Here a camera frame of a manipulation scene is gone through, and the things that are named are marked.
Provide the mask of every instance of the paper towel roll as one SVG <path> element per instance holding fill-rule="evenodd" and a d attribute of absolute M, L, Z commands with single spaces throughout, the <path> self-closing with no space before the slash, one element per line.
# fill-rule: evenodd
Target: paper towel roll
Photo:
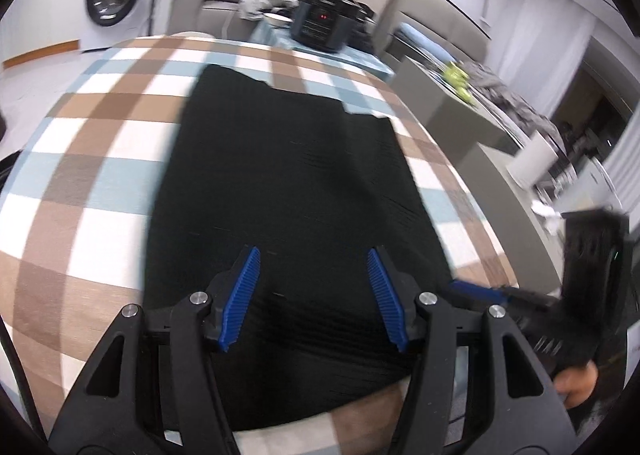
<path fill-rule="evenodd" d="M 529 144 L 507 166 L 507 172 L 518 186 L 528 190 L 548 172 L 556 160 L 558 155 L 554 147 L 535 131 Z"/>

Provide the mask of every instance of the white bowl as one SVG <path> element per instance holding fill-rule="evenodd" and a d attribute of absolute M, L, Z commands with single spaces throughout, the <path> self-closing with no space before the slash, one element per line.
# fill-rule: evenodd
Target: white bowl
<path fill-rule="evenodd" d="M 284 28 L 292 22 L 290 18 L 275 13 L 264 13 L 264 19 L 274 28 Z"/>

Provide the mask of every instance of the bed headboard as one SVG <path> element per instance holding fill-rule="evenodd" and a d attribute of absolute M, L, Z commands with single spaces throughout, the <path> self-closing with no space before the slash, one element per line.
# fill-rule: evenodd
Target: bed headboard
<path fill-rule="evenodd" d="M 394 30 L 406 22 L 459 60 L 482 61 L 489 37 L 448 0 L 388 0 L 372 33 L 382 57 Z"/>

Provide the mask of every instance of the blue pillow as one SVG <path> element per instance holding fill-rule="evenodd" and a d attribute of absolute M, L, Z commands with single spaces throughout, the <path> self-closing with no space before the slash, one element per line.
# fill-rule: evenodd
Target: blue pillow
<path fill-rule="evenodd" d="M 442 63 L 449 63 L 450 61 L 456 61 L 456 59 L 450 55 L 442 45 L 436 44 L 433 40 L 430 40 L 424 36 L 420 31 L 410 26 L 408 23 L 403 22 L 398 26 L 398 31 L 401 32 L 415 47 L 425 50 L 433 54 Z"/>

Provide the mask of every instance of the gray blanket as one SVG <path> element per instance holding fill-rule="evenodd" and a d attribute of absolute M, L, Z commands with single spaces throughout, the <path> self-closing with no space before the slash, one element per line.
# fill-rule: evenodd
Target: gray blanket
<path fill-rule="evenodd" d="M 491 69 L 475 61 L 465 61 L 460 64 L 460 68 L 469 74 L 469 84 L 504 111 L 525 134 L 530 136 L 537 130 L 543 136 L 551 137 L 566 152 L 556 125 L 513 93 Z"/>

